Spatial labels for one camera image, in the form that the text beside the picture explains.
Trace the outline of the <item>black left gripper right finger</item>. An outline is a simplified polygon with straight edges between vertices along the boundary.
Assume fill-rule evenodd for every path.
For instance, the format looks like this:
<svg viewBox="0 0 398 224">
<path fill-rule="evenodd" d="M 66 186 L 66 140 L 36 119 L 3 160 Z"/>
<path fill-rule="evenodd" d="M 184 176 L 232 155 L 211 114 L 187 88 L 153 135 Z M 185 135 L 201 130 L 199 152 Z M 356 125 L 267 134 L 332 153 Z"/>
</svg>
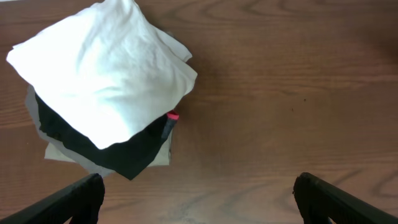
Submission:
<svg viewBox="0 0 398 224">
<path fill-rule="evenodd" d="M 397 224 L 397 217 L 308 172 L 296 178 L 293 195 L 304 224 Z"/>
</svg>

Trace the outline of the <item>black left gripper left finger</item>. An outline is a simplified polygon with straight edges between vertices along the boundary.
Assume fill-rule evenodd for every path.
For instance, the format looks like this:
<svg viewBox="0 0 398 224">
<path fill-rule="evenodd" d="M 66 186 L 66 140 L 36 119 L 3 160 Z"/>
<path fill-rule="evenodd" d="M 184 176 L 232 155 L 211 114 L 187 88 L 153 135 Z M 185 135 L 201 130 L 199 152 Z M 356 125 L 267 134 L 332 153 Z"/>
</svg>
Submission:
<svg viewBox="0 0 398 224">
<path fill-rule="evenodd" d="M 1 220 L 1 224 L 96 224 L 103 204 L 102 176 L 90 174 Z"/>
</svg>

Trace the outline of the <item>white robot print t-shirt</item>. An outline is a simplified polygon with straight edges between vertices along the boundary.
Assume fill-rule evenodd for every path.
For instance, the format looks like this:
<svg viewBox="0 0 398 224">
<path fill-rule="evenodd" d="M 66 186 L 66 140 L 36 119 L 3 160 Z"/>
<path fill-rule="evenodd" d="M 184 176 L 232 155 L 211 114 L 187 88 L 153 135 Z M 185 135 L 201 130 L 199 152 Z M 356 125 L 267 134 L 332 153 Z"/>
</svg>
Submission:
<svg viewBox="0 0 398 224">
<path fill-rule="evenodd" d="M 105 149 L 192 91 L 191 56 L 134 1 L 106 0 L 15 45 L 6 60 L 46 105 Z"/>
</svg>

